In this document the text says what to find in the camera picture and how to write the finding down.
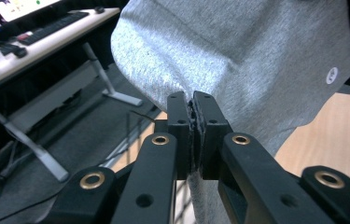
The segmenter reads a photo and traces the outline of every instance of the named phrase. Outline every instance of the white desk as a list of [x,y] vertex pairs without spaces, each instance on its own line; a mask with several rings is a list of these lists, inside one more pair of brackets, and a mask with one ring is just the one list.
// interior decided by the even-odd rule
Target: white desk
[[[60,49],[63,49],[71,43],[77,41],[87,33],[102,25],[111,17],[119,14],[118,8],[107,8],[105,12],[101,14],[97,14],[93,9],[82,11],[89,12],[90,15],[81,19],[80,21],[76,21],[75,23],[64,27],[62,30],[45,37],[31,46],[27,46],[26,48],[28,54],[24,58],[18,59],[15,55],[8,54],[8,56],[6,56],[8,63],[0,64],[0,85],[25,71],[27,68],[39,66],[39,62],[48,58]],[[90,58],[90,63],[93,66],[96,74],[100,76],[106,85],[106,90],[104,91],[105,95],[131,105],[142,104],[140,99],[116,92],[98,59],[93,53],[90,45],[85,43],[83,44],[83,48]],[[66,88],[73,88],[73,83],[69,83],[70,84],[67,84]],[[58,89],[61,87],[61,85],[52,88],[53,90],[49,90],[48,93],[43,93],[44,96],[48,98],[48,100],[45,101],[45,104],[47,104],[49,100],[58,101],[58,96],[60,96]],[[12,117],[10,116],[9,118],[5,118],[0,114],[0,122],[33,151],[58,180],[63,181],[68,177],[67,171],[65,171],[64,168],[62,168],[62,166],[56,162],[56,160],[54,160],[44,148],[42,148],[42,146],[37,145],[26,135],[28,127],[22,128],[17,126],[17,122],[21,124],[21,120],[25,114],[33,114],[34,111],[38,111],[39,108],[45,107],[38,107],[36,103],[33,102],[32,105],[28,105],[20,109],[20,112],[15,112],[15,115]]]

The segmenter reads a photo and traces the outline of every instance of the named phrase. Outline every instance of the gray carpet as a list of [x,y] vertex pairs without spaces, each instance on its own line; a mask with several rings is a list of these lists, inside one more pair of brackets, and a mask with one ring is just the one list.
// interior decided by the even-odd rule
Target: gray carpet
[[[153,104],[115,66],[110,66],[108,75],[117,91],[141,98],[144,103],[136,107],[102,96],[104,85],[96,78],[70,106],[31,133],[71,175],[103,160],[126,137],[127,131],[136,128],[140,118],[134,114],[130,115],[130,128],[127,128],[130,110],[151,117],[160,113],[159,109],[153,110]],[[34,155],[26,156],[1,188],[0,217],[48,198],[63,185]],[[34,206],[0,223],[36,223],[47,214],[53,202],[54,199]]]

